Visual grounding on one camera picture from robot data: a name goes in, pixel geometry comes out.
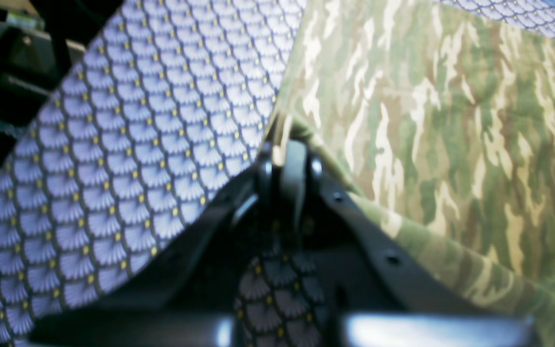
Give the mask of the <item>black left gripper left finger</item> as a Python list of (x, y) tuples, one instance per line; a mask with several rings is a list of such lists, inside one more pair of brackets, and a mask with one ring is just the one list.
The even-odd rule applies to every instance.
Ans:
[(297, 145), (264, 145), (198, 220), (92, 305), (37, 322), (34, 347), (242, 347), (233, 312), (256, 250), (297, 233)]

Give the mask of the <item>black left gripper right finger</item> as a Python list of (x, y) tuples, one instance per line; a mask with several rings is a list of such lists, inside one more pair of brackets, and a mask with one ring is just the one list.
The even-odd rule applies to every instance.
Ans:
[(533, 347), (533, 321), (480, 309), (434, 279), (355, 206), (305, 145), (291, 147), (291, 236), (314, 262), (323, 347)]

